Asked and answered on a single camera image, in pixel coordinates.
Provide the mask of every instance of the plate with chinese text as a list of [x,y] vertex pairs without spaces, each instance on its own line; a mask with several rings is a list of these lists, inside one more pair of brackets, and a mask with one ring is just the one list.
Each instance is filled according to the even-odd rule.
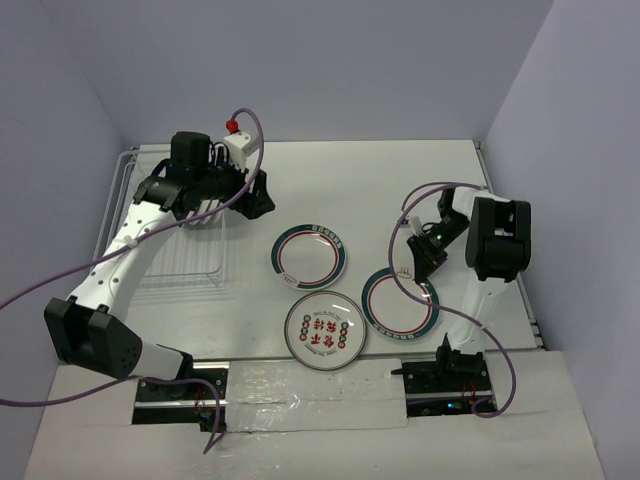
[[271,265],[280,279],[296,290],[320,290],[344,271],[347,254],[342,240],[322,225],[292,227],[271,249]]
[[336,370],[360,354],[367,336],[364,316],[348,297],[315,292],[298,300],[284,323],[289,351],[315,370]]

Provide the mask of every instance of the plate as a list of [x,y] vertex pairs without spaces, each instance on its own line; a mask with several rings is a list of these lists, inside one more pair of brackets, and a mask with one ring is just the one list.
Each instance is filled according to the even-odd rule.
[[336,292],[314,292],[298,300],[284,323],[291,354],[315,370],[337,370],[362,351],[367,337],[362,311]]
[[[397,274],[414,295],[430,303],[439,303],[436,289],[430,282],[416,285],[411,271],[406,268],[400,269]],[[416,340],[429,333],[438,323],[439,310],[414,302],[402,293],[388,267],[369,277],[362,289],[361,300],[367,321],[387,338]]]
[[[198,207],[198,210],[193,212],[190,216],[193,217],[193,216],[208,212],[209,210],[213,210],[218,205],[220,205],[220,203],[221,202],[219,200],[204,200],[200,202],[200,206]],[[222,210],[217,213],[214,213],[213,215],[209,215],[208,217],[204,217],[200,220],[195,220],[194,222],[186,223],[184,226],[187,228],[199,229],[207,225],[215,225],[216,223],[218,223],[220,218],[222,218]]]
[[319,290],[335,282],[347,263],[342,240],[322,225],[290,228],[271,249],[276,274],[296,290]]

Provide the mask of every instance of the white table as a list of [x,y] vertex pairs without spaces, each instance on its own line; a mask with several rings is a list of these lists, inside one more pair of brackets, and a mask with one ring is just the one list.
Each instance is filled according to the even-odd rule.
[[[148,161],[153,155],[159,161],[166,154],[151,152],[166,149],[146,146],[142,151],[150,153],[142,156]],[[286,287],[272,270],[269,254],[282,232],[317,223],[340,235],[347,268],[329,290],[360,304],[366,280],[387,266],[389,236],[409,191],[431,181],[486,183],[470,140],[268,143],[265,152],[263,168],[276,210],[251,222],[230,213],[224,287],[139,290],[127,323],[146,340],[201,359],[290,358],[284,320],[303,294]],[[416,208],[423,222],[438,218],[438,198],[434,195]],[[406,245],[409,235],[406,229],[398,235],[398,267],[413,267]],[[431,278],[440,302],[454,308],[462,304],[470,275],[465,241],[463,235],[449,247],[449,259]],[[363,354],[435,352],[454,318],[442,312],[436,329],[409,343],[389,340],[371,329]],[[504,294],[492,330],[509,349],[536,347],[515,282]]]
[[[145,339],[203,359],[290,358],[283,322],[301,294],[280,283],[268,255],[282,231],[316,222],[337,232],[348,267],[331,289],[359,303],[366,279],[385,266],[388,237],[410,189],[436,180],[484,182],[470,141],[270,143],[265,158],[277,210],[254,222],[230,218],[224,288],[139,291],[128,323]],[[434,219],[435,199],[418,212],[423,221]],[[399,265],[410,265],[406,235],[398,240]],[[460,306],[469,275],[463,245],[459,239],[451,246],[449,261],[432,279],[441,302],[453,307]],[[445,315],[432,334],[406,345],[370,332],[365,354],[434,352],[451,320]],[[206,435],[193,424],[131,425],[135,385],[128,383],[47,408],[25,478],[603,480],[562,355],[534,349],[515,283],[493,331],[512,352],[521,350],[512,357],[519,394],[498,419],[463,415],[411,418],[386,429],[230,433],[203,456]],[[499,354],[488,354],[487,364],[500,405],[509,391],[508,372]],[[50,398],[106,380],[62,366]]]

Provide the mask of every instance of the white tabletop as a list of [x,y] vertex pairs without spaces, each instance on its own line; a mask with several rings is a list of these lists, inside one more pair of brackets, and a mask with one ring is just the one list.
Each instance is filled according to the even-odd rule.
[[[148,146],[143,151],[166,148]],[[142,155],[158,160],[166,156]],[[329,290],[360,304],[366,280],[386,266],[389,236],[410,190],[431,181],[485,183],[468,140],[268,143],[263,169],[277,207],[254,221],[230,212],[225,285],[139,290],[127,323],[145,340],[197,358],[289,358],[284,320],[303,293],[285,286],[272,270],[269,254],[282,232],[303,223],[336,232],[347,250],[347,268]],[[416,209],[423,222],[437,219],[437,198]],[[413,266],[406,245],[409,234],[402,230],[398,236],[398,267]],[[470,275],[463,237],[448,248],[448,261],[431,278],[440,302],[458,308]],[[429,335],[410,343],[369,329],[363,354],[435,352],[454,317],[441,313],[441,319]],[[509,349],[536,346],[515,282],[504,294],[492,330]]]

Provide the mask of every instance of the clear plastic sheet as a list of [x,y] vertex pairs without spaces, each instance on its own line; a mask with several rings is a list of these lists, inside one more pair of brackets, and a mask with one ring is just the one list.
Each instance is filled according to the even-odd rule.
[[226,422],[231,432],[361,430],[407,425],[397,359],[361,360],[334,372],[297,362],[232,362]]

